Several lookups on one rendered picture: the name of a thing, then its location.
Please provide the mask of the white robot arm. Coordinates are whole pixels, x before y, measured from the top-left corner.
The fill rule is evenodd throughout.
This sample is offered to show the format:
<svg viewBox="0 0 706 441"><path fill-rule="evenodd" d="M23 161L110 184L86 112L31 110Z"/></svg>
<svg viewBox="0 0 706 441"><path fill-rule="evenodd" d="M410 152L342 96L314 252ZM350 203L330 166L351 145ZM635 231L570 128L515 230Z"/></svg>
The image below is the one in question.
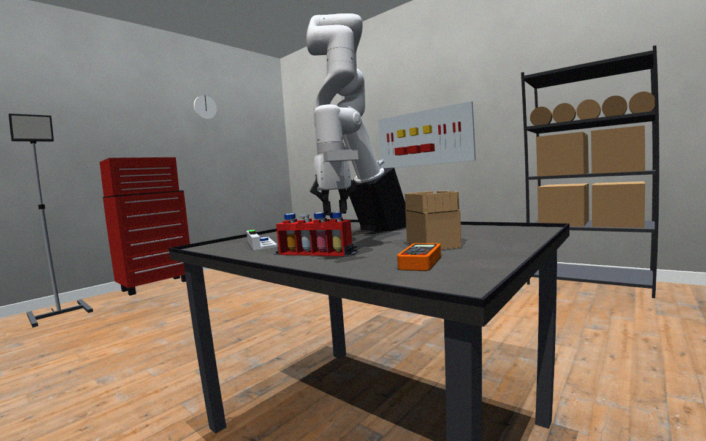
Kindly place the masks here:
<svg viewBox="0 0 706 441"><path fill-rule="evenodd" d="M357 174L355 183L366 183L384 174L384 159L376 161L361 119L365 111L365 82L357 68L356 52L362 28L360 16L341 13L313 16L306 31L308 52L326 55L326 79L314 101L317 153L324 153L324 162L351 161ZM342 101L330 104L337 93Z"/></svg>

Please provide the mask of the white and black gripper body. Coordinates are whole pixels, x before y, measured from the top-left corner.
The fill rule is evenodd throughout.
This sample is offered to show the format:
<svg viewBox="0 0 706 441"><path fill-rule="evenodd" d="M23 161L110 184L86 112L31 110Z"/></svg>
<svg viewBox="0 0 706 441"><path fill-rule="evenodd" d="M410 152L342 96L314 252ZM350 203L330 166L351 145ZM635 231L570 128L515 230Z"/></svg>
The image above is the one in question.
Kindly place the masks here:
<svg viewBox="0 0 706 441"><path fill-rule="evenodd" d="M348 171L349 170L349 171ZM317 190L335 190L351 187L351 173L348 161L324 162L324 154L314 158L314 182Z"/></svg>

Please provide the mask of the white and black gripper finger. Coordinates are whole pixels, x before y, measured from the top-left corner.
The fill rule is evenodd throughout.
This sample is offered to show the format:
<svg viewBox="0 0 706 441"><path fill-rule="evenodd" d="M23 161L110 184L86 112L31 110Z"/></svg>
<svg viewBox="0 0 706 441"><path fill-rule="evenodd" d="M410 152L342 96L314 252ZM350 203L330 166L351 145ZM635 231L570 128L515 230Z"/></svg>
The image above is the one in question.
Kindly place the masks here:
<svg viewBox="0 0 706 441"><path fill-rule="evenodd" d="M330 193L330 190L322 190L322 192L317 191L317 178L314 184L312 185L310 192L312 194L315 194L317 198L320 198L321 201L323 202L323 210L326 216L331 215L331 206L330 206L330 201L328 200L328 194Z"/></svg>
<svg viewBox="0 0 706 441"><path fill-rule="evenodd" d="M346 188L343 189L338 189L338 192L341 196L341 199L339 200L339 205L340 205L340 212L341 213L346 213L347 210L347 200L351 192L355 190L356 186L355 183L351 181L351 187L346 190Z"/></svg>

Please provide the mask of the brown cardboard box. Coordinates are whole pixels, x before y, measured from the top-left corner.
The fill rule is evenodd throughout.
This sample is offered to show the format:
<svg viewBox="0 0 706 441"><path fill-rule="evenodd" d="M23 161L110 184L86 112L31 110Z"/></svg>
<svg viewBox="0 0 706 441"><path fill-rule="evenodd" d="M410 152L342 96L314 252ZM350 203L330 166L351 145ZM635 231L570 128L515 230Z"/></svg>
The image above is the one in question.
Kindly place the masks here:
<svg viewBox="0 0 706 441"><path fill-rule="evenodd" d="M437 193L404 194L407 243L438 243L441 249L461 247L459 192Z"/></svg>

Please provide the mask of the orange digital multimeter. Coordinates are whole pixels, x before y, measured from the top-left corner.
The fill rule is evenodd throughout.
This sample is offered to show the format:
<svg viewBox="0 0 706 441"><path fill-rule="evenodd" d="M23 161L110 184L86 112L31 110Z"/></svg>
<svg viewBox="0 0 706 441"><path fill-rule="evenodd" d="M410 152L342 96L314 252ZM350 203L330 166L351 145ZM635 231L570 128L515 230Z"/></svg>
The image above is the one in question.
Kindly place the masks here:
<svg viewBox="0 0 706 441"><path fill-rule="evenodd" d="M397 255L398 269L428 271L441 257L441 244L414 243Z"/></svg>

